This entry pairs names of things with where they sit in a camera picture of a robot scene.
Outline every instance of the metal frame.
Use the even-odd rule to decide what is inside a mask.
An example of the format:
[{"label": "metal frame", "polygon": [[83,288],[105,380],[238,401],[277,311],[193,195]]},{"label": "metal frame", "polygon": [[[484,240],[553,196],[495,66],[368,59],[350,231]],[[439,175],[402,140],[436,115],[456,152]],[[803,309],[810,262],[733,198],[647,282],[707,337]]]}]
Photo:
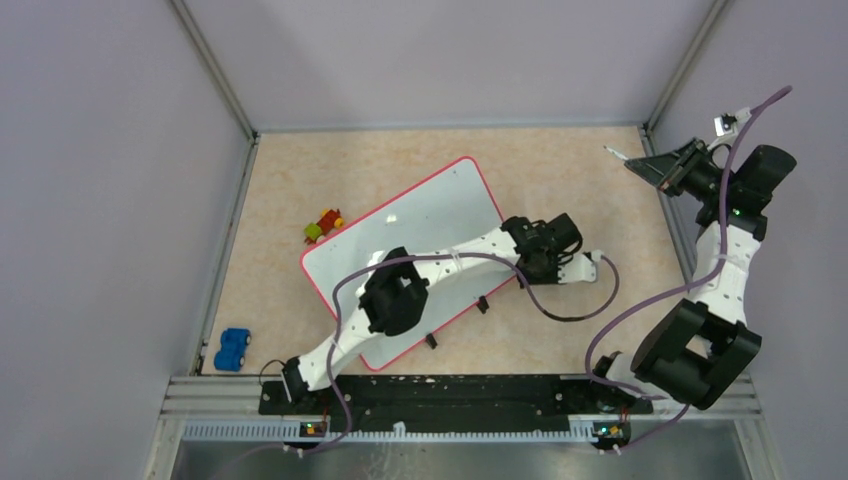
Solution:
[{"label": "metal frame", "polygon": [[238,190],[236,190],[235,198],[232,200],[232,207],[229,212],[229,221],[227,222],[227,231],[222,238],[222,243],[218,249],[218,260],[212,271],[212,281],[206,289],[205,298],[208,302],[203,309],[201,318],[203,323],[201,332],[197,340],[195,348],[192,350],[192,357],[188,372],[199,372],[201,362],[206,355],[206,347],[209,343],[209,336],[212,334],[212,326],[215,323],[215,315],[218,313],[218,301],[221,299],[221,291],[224,288],[224,278],[227,276],[227,265],[230,263],[230,255],[233,252],[233,244],[235,243],[236,232],[238,231],[241,212],[244,208],[244,200],[247,198],[247,189],[250,185],[250,177],[253,174],[253,165],[256,163],[256,154],[259,151],[259,141],[261,137],[256,137],[250,142],[247,150],[247,155],[244,161],[244,170],[242,170],[241,178],[239,179]]},{"label": "metal frame", "polygon": [[701,22],[701,26],[698,27],[698,31],[695,33],[695,37],[692,38],[692,42],[689,43],[689,47],[683,54],[683,58],[680,59],[680,63],[677,65],[665,88],[663,88],[660,99],[651,112],[651,116],[645,122],[645,131],[648,135],[653,134],[666,109],[671,104],[671,101],[674,100],[674,96],[680,90],[689,72],[692,71],[692,67],[697,63],[703,46],[715,31],[715,27],[718,25],[722,14],[729,10],[732,3],[733,0],[713,0],[707,16]]},{"label": "metal frame", "polygon": [[194,20],[194,16],[191,14],[191,10],[189,10],[185,0],[167,0],[167,2],[173,10],[174,16],[180,22],[183,32],[188,36],[189,43],[194,47],[194,51],[197,53],[201,65],[203,65],[203,68],[209,75],[209,80],[215,85],[215,89],[221,95],[221,100],[223,100],[224,105],[227,106],[227,109],[236,122],[238,122],[242,133],[250,140],[256,139],[258,135],[256,129],[253,128],[250,119],[244,113],[244,108],[242,108],[235,90],[233,90],[232,85],[224,75],[221,65],[212,53],[212,49],[209,48],[209,43],[206,42],[206,38],[200,31],[200,27]]},{"label": "metal frame", "polygon": [[[250,146],[245,158],[244,171],[242,177],[239,179],[239,187],[233,200],[227,231],[223,236],[219,249],[220,255],[213,271],[214,279],[207,288],[207,298],[209,301],[202,313],[202,334],[200,335],[196,349],[193,350],[193,362],[189,370],[193,373],[199,366],[198,361],[204,354],[214,323],[218,301],[226,275],[226,267],[232,252],[235,234],[258,150],[259,134],[252,127],[231,84],[224,75],[220,64],[195,22],[185,0],[167,0],[167,2],[172,7],[176,18],[184,29],[190,43],[193,45],[201,64],[207,71],[221,99],[239,124],[244,135],[250,140]],[[674,100],[674,96],[680,86],[685,83],[687,74],[697,63],[699,53],[715,30],[717,22],[731,4],[731,0],[713,1],[706,18],[697,30],[678,68],[663,90],[650,118],[640,127],[640,136],[646,153],[652,154],[654,152],[652,138],[654,129],[662,120],[663,114],[669,104]],[[694,242],[686,237],[683,228],[685,220],[678,204],[663,195],[659,195],[659,202],[668,223],[669,233],[677,253],[681,271],[683,272],[683,276],[689,280],[695,268]],[[187,427],[201,425],[198,422],[221,422],[221,426],[230,426],[231,428],[238,425],[259,425],[257,422],[263,425],[268,423],[268,417],[259,416],[257,411],[260,393],[261,388],[256,376],[187,376],[172,378],[162,404],[159,422],[145,471],[145,478],[150,480],[170,479],[175,462],[177,461],[178,449],[183,435]],[[657,403],[656,406],[660,413],[634,415],[631,419],[633,421],[655,421],[667,419],[674,415],[674,412],[671,411],[673,408],[671,404],[663,405],[662,403]],[[579,422],[609,421],[616,418],[617,416],[615,415],[576,415],[570,417],[572,421],[578,424]],[[748,464],[750,477],[753,480],[779,480],[784,478],[779,456],[771,442],[759,400],[756,397],[754,386],[747,374],[741,376],[713,408],[706,412],[691,411],[683,420],[734,421],[739,448]],[[275,423],[280,423],[281,421],[280,419],[271,420],[271,422]],[[277,431],[289,432],[286,429]],[[226,432],[239,432],[244,436],[245,430],[234,429],[224,432],[221,434],[223,435],[222,438],[227,438]],[[260,439],[259,437],[261,435],[263,435],[261,432],[257,433],[256,438]],[[363,437],[362,439],[353,439],[352,441],[403,441],[406,435],[409,434],[403,431],[390,432],[385,438],[371,439]],[[500,441],[504,440],[511,441],[510,438],[503,438]],[[550,441],[550,439],[541,438],[533,440]]]}]

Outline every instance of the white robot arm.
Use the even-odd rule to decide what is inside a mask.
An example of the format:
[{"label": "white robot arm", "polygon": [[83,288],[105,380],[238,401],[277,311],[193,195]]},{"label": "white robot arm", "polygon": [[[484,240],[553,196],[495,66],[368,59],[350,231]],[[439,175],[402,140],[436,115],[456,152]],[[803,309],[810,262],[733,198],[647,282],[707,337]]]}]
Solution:
[{"label": "white robot arm", "polygon": [[[633,385],[647,395],[671,396],[683,404],[709,408],[756,356],[762,338],[747,328],[744,299],[751,260],[765,238],[763,208],[775,187],[797,162],[778,148],[760,145],[730,173],[727,196],[726,254],[721,252],[719,219],[722,169],[713,151],[729,145],[751,118],[751,110],[715,119],[718,138],[705,145],[693,139],[683,147],[655,157],[625,160],[625,166],[668,196],[689,193],[702,202],[696,222],[703,228],[697,240],[697,286],[648,334],[634,355],[616,352],[603,357],[594,372],[608,380]],[[698,282],[724,266],[709,281]],[[687,348],[698,338],[706,357]]]},{"label": "white robot arm", "polygon": [[[576,248],[565,250],[573,245]],[[422,259],[414,263],[380,267],[369,272],[356,291],[359,308],[343,320],[338,341],[330,336],[311,352],[286,362],[283,378],[289,400],[297,401],[307,391],[330,386],[327,359],[334,343],[336,348],[329,362],[333,375],[386,337],[414,327],[429,297],[432,297],[430,301],[438,301],[440,292],[450,289],[456,282],[474,281],[474,277],[487,272],[508,269],[480,254],[517,265],[531,284],[596,281],[602,253],[580,254],[576,251],[580,245],[580,233],[565,214],[551,223],[531,223],[525,218],[513,217],[467,242],[415,253],[415,257]],[[388,253],[375,252],[368,265],[408,255],[402,247]]]}]

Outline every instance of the table surface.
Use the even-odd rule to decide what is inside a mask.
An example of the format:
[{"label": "table surface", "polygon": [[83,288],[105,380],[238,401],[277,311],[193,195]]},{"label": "table surface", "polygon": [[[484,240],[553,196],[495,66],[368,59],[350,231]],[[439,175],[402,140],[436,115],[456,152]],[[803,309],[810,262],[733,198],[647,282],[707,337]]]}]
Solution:
[{"label": "table surface", "polygon": [[[683,281],[656,191],[603,149],[641,156],[635,127],[320,132],[262,135],[238,224],[203,373],[221,332],[245,327],[252,342],[244,374],[269,360],[307,353],[335,322],[300,269],[303,227],[325,208],[357,218],[456,158],[474,157],[504,217],[549,220],[567,212],[584,250],[601,249],[621,273],[621,290],[601,315],[558,323],[539,313],[513,280],[491,309],[457,318],[385,374],[581,373],[592,337],[616,314]],[[606,300],[613,277],[534,289],[551,312],[577,315]],[[596,355],[632,352],[677,299],[648,307],[601,343]],[[361,360],[343,373],[370,373]]]}]

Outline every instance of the white wall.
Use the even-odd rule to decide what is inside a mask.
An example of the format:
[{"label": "white wall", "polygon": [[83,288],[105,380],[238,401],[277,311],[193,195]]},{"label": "white wall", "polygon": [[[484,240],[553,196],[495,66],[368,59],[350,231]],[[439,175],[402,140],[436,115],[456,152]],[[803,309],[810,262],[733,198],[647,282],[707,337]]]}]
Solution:
[{"label": "white wall", "polygon": [[[738,157],[769,143],[798,160],[765,210],[769,230],[746,295],[750,328],[764,337],[752,375],[790,478],[844,477],[846,21],[844,0],[735,2],[656,135],[660,150],[713,138],[716,114],[795,87]],[[684,205],[693,218],[693,202]]]},{"label": "white wall", "polygon": [[635,124],[711,0],[189,0],[259,130]]},{"label": "white wall", "polygon": [[245,146],[166,2],[0,6],[0,477],[141,476]]}]

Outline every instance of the wire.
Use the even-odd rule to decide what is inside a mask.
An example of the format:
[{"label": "wire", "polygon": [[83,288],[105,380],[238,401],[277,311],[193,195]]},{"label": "wire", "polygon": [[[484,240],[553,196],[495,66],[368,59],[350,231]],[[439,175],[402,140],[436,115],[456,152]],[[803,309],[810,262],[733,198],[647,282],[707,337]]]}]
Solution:
[{"label": "wire", "polygon": [[266,368],[270,367],[274,363],[279,363],[281,367],[286,368],[286,362],[284,362],[282,360],[278,360],[276,358],[274,360],[271,360],[270,362],[266,363],[265,366],[263,366],[262,369],[259,370],[259,386],[260,387],[262,386],[262,374],[265,373]]},{"label": "wire", "polygon": [[728,145],[728,144],[726,144],[726,143],[719,143],[718,145],[716,145],[715,147],[713,147],[713,148],[712,148],[712,150],[710,150],[710,151],[709,151],[710,155],[715,155],[715,151],[716,151],[716,150],[718,150],[718,147],[724,147],[724,148],[726,148],[726,149],[727,149],[727,151],[728,151],[728,154],[729,154],[730,149],[731,149],[730,145]]},{"label": "wire", "polygon": [[560,267],[564,265],[568,265],[574,259],[574,255],[583,248],[583,236],[579,236],[577,238],[577,242],[574,244],[574,247],[571,250],[566,250],[562,252],[560,260],[557,262],[557,265]]},{"label": "wire", "polygon": [[[612,386],[612,387],[620,387],[620,388],[632,390],[632,391],[639,393],[643,397],[645,396],[645,392],[643,392],[639,387],[636,387],[635,385],[630,385],[630,384],[627,384],[627,383],[624,383],[624,382],[616,382],[616,381],[608,380],[606,378],[601,378],[601,377],[595,375],[595,373],[592,371],[592,354],[595,352],[595,348],[597,348],[598,344],[601,343],[601,340],[603,340],[603,338],[607,334],[609,334],[609,332],[611,332],[612,329],[614,329],[615,327],[620,325],[621,322],[623,322],[624,320],[626,320],[627,318],[629,318],[630,316],[632,316],[636,312],[642,310],[645,307],[653,305],[654,303],[665,300],[666,298],[672,297],[672,296],[680,294],[680,293],[684,293],[684,292],[692,290],[694,288],[698,288],[701,285],[704,285],[705,283],[709,282],[710,280],[712,280],[712,279],[714,279],[715,277],[718,276],[718,274],[721,272],[721,269],[724,268],[724,264],[726,262],[725,258],[726,258],[726,255],[727,255],[727,185],[728,185],[728,182],[729,182],[729,179],[730,179],[730,172],[731,172],[731,167],[733,165],[733,160],[734,160],[734,158],[736,158],[736,154],[739,151],[739,145],[742,143],[742,139],[745,138],[745,135],[748,133],[748,130],[751,128],[751,126],[754,125],[754,122],[760,117],[760,115],[768,107],[773,105],[775,102],[777,102],[781,98],[785,97],[791,91],[792,91],[792,86],[787,85],[787,86],[781,88],[780,90],[778,90],[774,95],[769,97],[765,102],[763,102],[760,105],[758,105],[757,107],[754,107],[753,109],[751,109],[750,120],[748,120],[748,122],[745,123],[745,125],[739,131],[739,135],[736,137],[736,139],[733,141],[733,145],[730,147],[730,153],[727,155],[727,161],[725,162],[724,168],[722,169],[722,172],[721,172],[721,184],[720,184],[720,187],[719,187],[719,201],[718,201],[718,220],[719,220],[719,228],[720,228],[720,233],[721,233],[721,241],[720,241],[720,244],[719,244],[720,255],[718,257],[718,263],[716,264],[713,271],[710,272],[709,274],[707,274],[705,277],[703,277],[701,279],[689,282],[689,283],[682,285],[680,287],[677,287],[677,288],[672,288],[671,290],[659,293],[657,295],[654,295],[651,298],[648,298],[647,300],[639,302],[636,305],[633,305],[632,307],[628,308],[627,310],[625,310],[624,312],[619,314],[617,317],[612,319],[607,325],[605,325],[598,332],[598,334],[595,335],[595,337],[589,343],[589,348],[586,350],[586,357],[584,358],[584,365],[583,366],[586,369],[586,375],[590,379],[592,379],[595,382],[604,384],[604,385],[609,385],[609,386]],[[645,433],[644,435],[642,435],[641,437],[637,438],[635,441],[633,441],[632,443],[627,445],[626,448],[632,448],[634,445],[637,445],[638,443],[642,442],[645,438],[648,438],[651,435],[659,433],[659,432],[665,430],[666,428],[668,428],[669,426],[673,425],[674,423],[677,423],[683,417],[683,415],[686,414],[686,412],[688,410],[689,410],[689,405],[685,405],[683,407],[683,409],[680,411],[680,413],[675,415],[671,420],[669,420],[668,422],[665,422],[665,423],[655,427],[654,429],[648,431],[647,433]]]},{"label": "wire", "polygon": [[[585,320],[585,319],[594,317],[594,316],[598,315],[599,313],[601,313],[602,311],[604,311],[604,309],[606,309],[613,302],[613,300],[615,300],[616,295],[618,295],[618,290],[620,288],[620,283],[621,283],[621,277],[618,274],[618,270],[616,269],[615,264],[608,257],[606,257],[605,255],[602,255],[601,259],[604,260],[610,266],[610,268],[612,269],[612,272],[613,272],[613,276],[615,278],[613,291],[612,291],[612,294],[610,294],[609,299],[607,299],[607,301],[604,302],[604,304],[601,305],[600,308],[598,308],[594,312],[589,313],[587,315],[581,315],[579,317],[560,317],[558,315],[554,315],[551,312],[547,311],[542,306],[542,304],[539,302],[539,299],[536,298],[536,294],[533,293],[533,290],[532,290],[529,282],[527,281],[527,278],[524,276],[524,274],[521,272],[521,270],[515,264],[510,262],[509,260],[498,257],[497,255],[492,255],[492,254],[488,254],[488,253],[477,253],[477,252],[460,252],[460,253],[457,254],[457,256],[459,258],[482,258],[482,259],[485,259],[485,260],[491,260],[491,261],[498,262],[498,263],[501,263],[503,265],[506,265],[507,267],[512,269],[513,272],[515,272],[515,275],[518,277],[518,280],[521,282],[522,285],[524,285],[524,288],[527,291],[527,294],[530,296],[530,300],[532,300],[533,305],[535,305],[536,308],[539,309],[539,311],[541,311],[548,318],[552,318],[554,320],[563,321],[563,322],[575,322],[575,321],[579,321],[579,320]],[[335,332],[333,332],[333,342],[330,344],[330,348],[327,352],[327,365],[326,365],[326,367],[327,367],[327,379],[330,381],[330,387],[333,389],[333,393],[336,394],[336,398],[338,398],[339,403],[342,406],[342,410],[344,411],[345,429],[344,429],[344,431],[342,431],[342,433],[340,435],[336,436],[332,440],[329,440],[327,442],[319,444],[315,448],[312,448],[310,450],[302,450],[302,449],[295,450],[298,453],[298,455],[301,455],[301,456],[314,455],[316,453],[320,453],[320,452],[323,452],[325,450],[328,450],[328,449],[332,448],[333,446],[337,445],[338,442],[340,442],[344,437],[346,437],[348,434],[350,434],[350,432],[353,430],[353,415],[351,414],[350,407],[347,405],[347,402],[344,399],[344,395],[342,395],[341,389],[339,389],[338,383],[336,383],[335,375],[333,375],[333,372],[332,372],[333,353],[336,350],[336,345],[339,342],[339,338],[341,337],[341,332],[342,332],[342,323],[343,323],[341,321],[341,311],[342,311],[342,309],[341,309],[341,304],[339,303],[339,291],[342,289],[342,287],[344,287],[345,285],[347,285],[351,281],[355,280],[356,278],[358,278],[362,275],[365,275],[368,272],[372,272],[374,270],[377,270],[379,268],[390,267],[390,266],[393,266],[393,265],[399,265],[399,264],[402,264],[402,263],[409,263],[409,262],[450,260],[450,259],[453,259],[453,258],[454,257],[452,255],[449,255],[449,254],[443,254],[443,255],[408,255],[408,256],[404,256],[404,257],[392,258],[392,259],[389,259],[389,260],[384,260],[384,261],[377,263],[375,265],[369,265],[367,267],[359,269],[359,270],[351,273],[350,275],[346,276],[345,278],[343,278],[341,281],[339,281],[338,284],[336,284],[335,287],[333,287],[333,294],[332,294],[333,307],[335,309],[335,315],[336,315],[336,319],[338,321],[336,322]],[[274,363],[274,360],[268,362],[265,366],[267,367],[268,365],[270,365],[272,363]],[[229,463],[227,463],[223,467],[221,467],[214,475],[212,475],[212,477],[210,477],[210,480],[214,480],[216,478],[219,478],[221,476],[221,474],[230,470],[237,463],[241,462],[245,458],[250,457],[251,455],[254,455],[256,453],[263,452],[265,450],[283,450],[283,451],[287,452],[290,449],[291,448],[288,445],[284,445],[282,443],[269,443],[269,444],[259,445],[257,447],[251,448],[250,450],[242,453],[241,455],[239,455],[238,457],[234,458]]]}]

